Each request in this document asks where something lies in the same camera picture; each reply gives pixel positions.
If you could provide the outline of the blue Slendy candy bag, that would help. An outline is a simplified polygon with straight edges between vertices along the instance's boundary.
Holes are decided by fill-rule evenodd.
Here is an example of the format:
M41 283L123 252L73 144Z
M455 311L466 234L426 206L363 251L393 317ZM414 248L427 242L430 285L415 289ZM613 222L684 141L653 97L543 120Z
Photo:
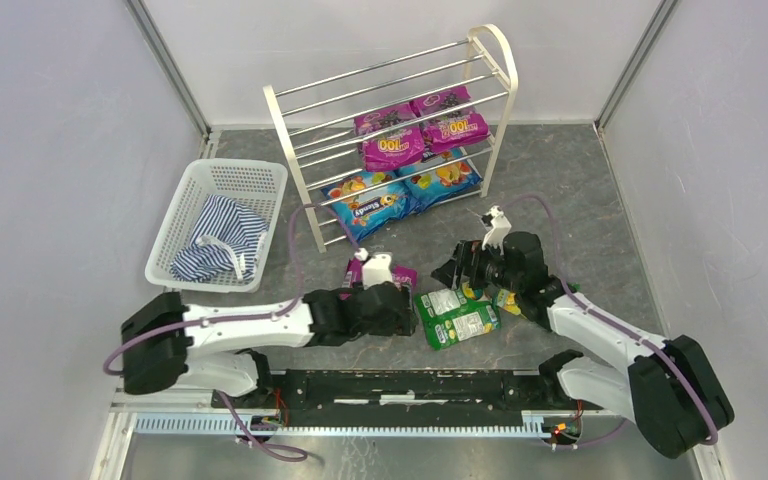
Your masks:
M463 148L445 151L396 170L413 197L414 214L470 190L482 181L471 160L453 162L465 156Z
M396 181L394 171L362 171L347 176L319 190L326 201L336 200L330 208L361 242L386 223L411 215L418 199L403 180Z

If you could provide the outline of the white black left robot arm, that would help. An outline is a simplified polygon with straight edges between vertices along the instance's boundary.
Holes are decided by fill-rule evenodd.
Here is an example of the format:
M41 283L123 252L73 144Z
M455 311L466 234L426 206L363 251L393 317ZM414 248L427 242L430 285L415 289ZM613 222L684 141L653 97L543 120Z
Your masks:
M271 386L261 347L339 347L363 336L410 336L416 329L408 288L392 282L314 290L270 305L184 304L162 293L120 328L113 353L129 395L174 386L240 397Z

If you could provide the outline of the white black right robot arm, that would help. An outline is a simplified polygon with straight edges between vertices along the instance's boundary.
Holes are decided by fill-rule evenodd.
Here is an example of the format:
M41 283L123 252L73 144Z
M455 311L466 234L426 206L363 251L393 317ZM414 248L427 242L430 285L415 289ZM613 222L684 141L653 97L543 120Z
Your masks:
M662 456L713 444L735 419L702 346L640 330L595 307L553 275L539 237L508 234L500 246L461 241L432 273L447 287L494 287L515 297L526 319L597 356L567 350L540 366L559 394L603 407L633 423Z

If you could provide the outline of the green yellow Fox's candy bag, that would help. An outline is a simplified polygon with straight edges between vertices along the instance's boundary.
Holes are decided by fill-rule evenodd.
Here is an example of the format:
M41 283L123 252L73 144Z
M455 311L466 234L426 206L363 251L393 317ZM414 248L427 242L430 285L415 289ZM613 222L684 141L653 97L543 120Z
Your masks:
M548 287L539 289L534 295L520 296L513 291L501 289L488 296L482 289L471 289L464 284L454 289L459 304L456 319L468 325L481 328L498 328L501 314L507 312L518 318L551 328L554 311L572 308L578 292L570 286L572 300L564 290L564 284L555 279Z

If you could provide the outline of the cream metal shelf rack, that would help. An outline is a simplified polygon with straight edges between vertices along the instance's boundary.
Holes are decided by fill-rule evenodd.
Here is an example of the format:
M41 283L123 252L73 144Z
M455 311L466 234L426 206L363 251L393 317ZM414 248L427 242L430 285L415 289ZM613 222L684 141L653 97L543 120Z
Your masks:
M355 117L466 87L468 106L484 114L492 129L460 156L482 179L453 197L464 200L489 192L519 83L510 41L499 27L484 24L457 41L282 90L266 85L263 93L300 201L329 205L321 188L362 169L358 147L367 138L355 134Z

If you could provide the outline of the blue striped cloth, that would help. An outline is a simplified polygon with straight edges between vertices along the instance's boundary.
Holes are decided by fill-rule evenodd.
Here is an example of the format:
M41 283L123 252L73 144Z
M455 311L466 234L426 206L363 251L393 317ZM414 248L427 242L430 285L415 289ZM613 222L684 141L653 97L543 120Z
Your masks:
M205 200L189 240L170 264L180 281L205 283L230 272L238 281L257 273L269 224L251 208L226 196Z

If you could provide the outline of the white plastic basket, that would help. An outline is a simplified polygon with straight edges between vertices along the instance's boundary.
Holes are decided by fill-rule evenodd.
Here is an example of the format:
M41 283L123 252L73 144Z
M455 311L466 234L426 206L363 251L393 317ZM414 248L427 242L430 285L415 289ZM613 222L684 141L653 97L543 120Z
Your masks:
M190 163L150 252L146 280L178 290L256 291L287 179L283 165L261 160Z

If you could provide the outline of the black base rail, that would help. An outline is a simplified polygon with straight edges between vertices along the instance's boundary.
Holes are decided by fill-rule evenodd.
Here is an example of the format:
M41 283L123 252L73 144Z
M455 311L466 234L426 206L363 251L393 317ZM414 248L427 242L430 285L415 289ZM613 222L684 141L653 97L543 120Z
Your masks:
M234 397L237 412L281 411L290 427L514 427L522 412L562 415L576 401L535 371L286 370Z

